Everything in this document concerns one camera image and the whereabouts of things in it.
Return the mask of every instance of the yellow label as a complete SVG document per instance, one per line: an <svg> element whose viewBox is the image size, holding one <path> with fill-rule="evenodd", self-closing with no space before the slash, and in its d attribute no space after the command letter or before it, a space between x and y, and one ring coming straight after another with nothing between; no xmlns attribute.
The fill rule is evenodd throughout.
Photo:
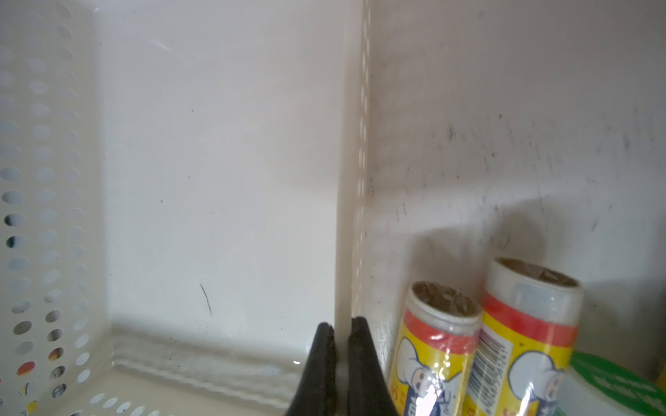
<svg viewBox="0 0 666 416"><path fill-rule="evenodd" d="M456 337L420 321L418 324L421 329L430 330L431 335L421 336L422 339L445 341L440 342L439 348L432 347L402 322L389 377L393 402L401 416L457 415L470 375L476 337Z"/></svg>
<svg viewBox="0 0 666 416"><path fill-rule="evenodd" d="M521 332L530 332L534 337L556 337L555 343L568 345L537 341L484 312L462 416L555 415L557 392L571 359L575 328L538 321L515 310L507 314L500 311L500 315L498 319L510 315L505 321Z"/></svg>

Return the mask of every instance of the green label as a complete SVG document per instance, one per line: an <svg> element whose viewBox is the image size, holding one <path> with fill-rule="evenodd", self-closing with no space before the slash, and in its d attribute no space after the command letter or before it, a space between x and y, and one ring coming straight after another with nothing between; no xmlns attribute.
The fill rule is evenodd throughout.
<svg viewBox="0 0 666 416"><path fill-rule="evenodd" d="M636 413L666 415L666 395L656 385L595 355L574 352L571 366L600 392Z"/></svg>

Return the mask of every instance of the red stripe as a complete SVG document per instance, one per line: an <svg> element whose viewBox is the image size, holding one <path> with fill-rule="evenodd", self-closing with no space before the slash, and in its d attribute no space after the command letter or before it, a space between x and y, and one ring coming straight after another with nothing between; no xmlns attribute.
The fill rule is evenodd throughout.
<svg viewBox="0 0 666 416"><path fill-rule="evenodd" d="M484 311L496 321L535 341L556 347L571 347L578 328L541 321L503 304L486 292Z"/></svg>
<svg viewBox="0 0 666 416"><path fill-rule="evenodd" d="M434 349L439 349L446 353L462 355L471 354L476 348L478 336L462 337L440 331L439 329L424 324L410 311L405 311L405 316L402 318L402 321L415 337Z"/></svg>

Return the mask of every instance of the barcode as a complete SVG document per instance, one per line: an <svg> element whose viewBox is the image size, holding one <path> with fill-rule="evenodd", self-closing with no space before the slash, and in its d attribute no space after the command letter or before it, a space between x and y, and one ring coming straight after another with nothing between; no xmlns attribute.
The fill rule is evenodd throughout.
<svg viewBox="0 0 666 416"><path fill-rule="evenodd" d="M468 392L486 415L495 415L513 344L484 325L476 348Z"/></svg>

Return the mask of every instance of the white plastic basket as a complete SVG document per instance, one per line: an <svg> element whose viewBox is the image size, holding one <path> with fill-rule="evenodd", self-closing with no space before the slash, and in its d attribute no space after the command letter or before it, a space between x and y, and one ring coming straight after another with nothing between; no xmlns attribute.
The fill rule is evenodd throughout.
<svg viewBox="0 0 666 416"><path fill-rule="evenodd" d="M2 1L0 414L280 414L317 323L344 362L366 316L386 368L408 284L478 296L496 254L581 279L579 346L648 375L665 19L658 0Z"/></svg>

